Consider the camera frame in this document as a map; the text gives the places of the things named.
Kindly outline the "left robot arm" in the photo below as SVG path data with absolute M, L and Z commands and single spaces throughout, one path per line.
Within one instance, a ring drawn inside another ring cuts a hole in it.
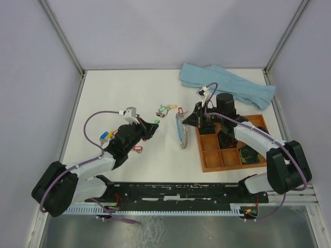
M 121 125 L 100 155 L 68 165 L 52 162 L 32 190 L 40 211 L 57 217 L 73 203 L 90 198 L 110 201 L 114 188 L 102 173 L 120 167 L 134 146 L 152 138 L 158 127 L 158 122 L 138 118 L 137 122 Z

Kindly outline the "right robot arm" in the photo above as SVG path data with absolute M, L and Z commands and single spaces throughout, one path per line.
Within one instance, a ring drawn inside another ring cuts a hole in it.
M 247 118 L 236 112 L 231 94 L 221 93 L 216 97 L 216 106 L 209 108 L 212 94 L 206 89 L 198 90 L 201 101 L 193 112 L 182 121 L 193 126 L 199 135 L 224 133 L 227 137 L 243 142 L 266 159 L 266 172 L 248 176 L 241 180 L 243 186 L 237 189 L 237 196 L 249 202 L 257 193 L 275 191 L 303 191 L 312 179 L 312 174 L 301 144 L 297 141 L 277 140 L 256 127 Z

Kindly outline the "large keyring holder blue handle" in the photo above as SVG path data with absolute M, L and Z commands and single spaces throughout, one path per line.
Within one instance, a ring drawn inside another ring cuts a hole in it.
M 177 134 L 181 149 L 186 149 L 188 145 L 187 127 L 185 124 L 183 124 L 184 115 L 185 114 L 181 114 L 180 112 L 177 112 L 175 116 Z

